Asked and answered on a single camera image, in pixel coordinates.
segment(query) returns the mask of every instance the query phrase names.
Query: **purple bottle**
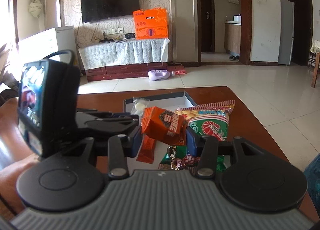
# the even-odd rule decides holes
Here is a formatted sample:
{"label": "purple bottle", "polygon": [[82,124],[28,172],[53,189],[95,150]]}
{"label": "purple bottle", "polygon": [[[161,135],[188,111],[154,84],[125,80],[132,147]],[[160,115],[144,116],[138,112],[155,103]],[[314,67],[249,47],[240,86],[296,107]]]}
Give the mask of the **purple bottle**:
{"label": "purple bottle", "polygon": [[149,79],[152,81],[159,80],[159,79],[167,79],[168,77],[173,77],[174,76],[174,71],[169,72],[164,69],[160,70],[150,70],[148,72]]}

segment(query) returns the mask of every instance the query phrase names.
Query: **human hand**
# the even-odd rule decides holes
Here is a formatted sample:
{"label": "human hand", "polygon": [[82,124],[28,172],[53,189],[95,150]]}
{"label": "human hand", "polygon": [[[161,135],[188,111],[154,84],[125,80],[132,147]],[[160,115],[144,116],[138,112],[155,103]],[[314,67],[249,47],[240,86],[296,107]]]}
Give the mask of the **human hand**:
{"label": "human hand", "polygon": [[17,179],[20,174],[37,164],[38,158],[38,155],[31,154],[0,170],[0,195],[16,213],[24,210],[16,189]]}

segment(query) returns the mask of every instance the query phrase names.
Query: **cabinet drawer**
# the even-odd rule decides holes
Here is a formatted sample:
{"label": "cabinet drawer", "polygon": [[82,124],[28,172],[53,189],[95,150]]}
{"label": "cabinet drawer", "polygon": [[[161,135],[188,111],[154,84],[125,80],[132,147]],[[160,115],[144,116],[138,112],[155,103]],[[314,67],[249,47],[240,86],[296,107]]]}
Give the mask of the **cabinet drawer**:
{"label": "cabinet drawer", "polygon": [[142,64],[142,71],[150,71],[155,69],[167,69],[167,62],[151,62]]}
{"label": "cabinet drawer", "polygon": [[142,71],[141,64],[128,64],[119,66],[106,66],[107,74],[119,74]]}
{"label": "cabinet drawer", "polygon": [[87,76],[106,75],[106,67],[88,69],[85,71],[85,74]]}

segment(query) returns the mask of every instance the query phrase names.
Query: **dark brown door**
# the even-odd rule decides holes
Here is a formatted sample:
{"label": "dark brown door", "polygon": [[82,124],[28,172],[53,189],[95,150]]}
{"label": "dark brown door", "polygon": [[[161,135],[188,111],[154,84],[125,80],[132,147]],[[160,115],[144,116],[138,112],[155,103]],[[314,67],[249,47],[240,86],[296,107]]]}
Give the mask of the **dark brown door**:
{"label": "dark brown door", "polygon": [[214,52],[214,0],[201,2],[201,51]]}
{"label": "dark brown door", "polygon": [[294,39],[292,62],[307,66],[313,34],[312,0],[290,0],[294,2]]}

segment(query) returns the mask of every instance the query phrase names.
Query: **blue plastic bag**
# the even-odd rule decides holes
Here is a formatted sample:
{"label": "blue plastic bag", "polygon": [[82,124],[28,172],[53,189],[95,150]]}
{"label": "blue plastic bag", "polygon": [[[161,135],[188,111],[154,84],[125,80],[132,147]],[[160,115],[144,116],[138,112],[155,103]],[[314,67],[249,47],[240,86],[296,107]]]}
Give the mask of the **blue plastic bag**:
{"label": "blue plastic bag", "polygon": [[320,214],[320,154],[305,169],[304,175],[308,181],[308,193]]}

